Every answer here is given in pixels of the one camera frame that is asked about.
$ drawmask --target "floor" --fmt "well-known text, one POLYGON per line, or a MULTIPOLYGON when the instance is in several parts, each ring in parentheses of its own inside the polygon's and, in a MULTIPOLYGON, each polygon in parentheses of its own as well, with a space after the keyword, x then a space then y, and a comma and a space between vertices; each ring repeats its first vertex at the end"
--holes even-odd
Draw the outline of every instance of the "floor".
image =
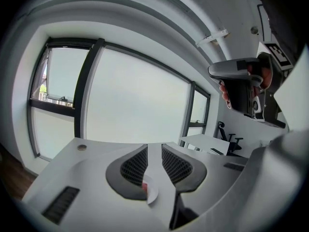
POLYGON ((21 200, 36 177, 27 172, 1 145, 0 154, 0 179, 10 196, 21 200))

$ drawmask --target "office chair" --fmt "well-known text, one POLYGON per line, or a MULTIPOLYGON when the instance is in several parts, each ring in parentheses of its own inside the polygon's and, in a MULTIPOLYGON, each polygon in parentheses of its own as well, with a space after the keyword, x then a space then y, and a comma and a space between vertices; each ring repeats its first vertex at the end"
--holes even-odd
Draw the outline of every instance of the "office chair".
POLYGON ((224 141, 230 142, 230 145, 229 145, 229 147, 228 147, 228 152, 234 152, 235 150, 240 150, 240 149, 242 149, 242 148, 238 145, 238 142, 239 142, 240 140, 242 140, 243 138, 242 138, 242 137, 236 137, 236 138, 235 138, 235 139, 236 139, 236 142, 231 142, 232 137, 233 137, 234 135, 236 135, 236 134, 229 134, 230 137, 229 137, 229 139, 227 140, 225 131, 224 131, 224 129, 223 129, 224 126, 225 126, 225 124, 224 124, 223 122, 219 121, 218 128, 219 128, 219 131, 220 131, 221 136, 222 136, 221 139, 224 140, 224 141))

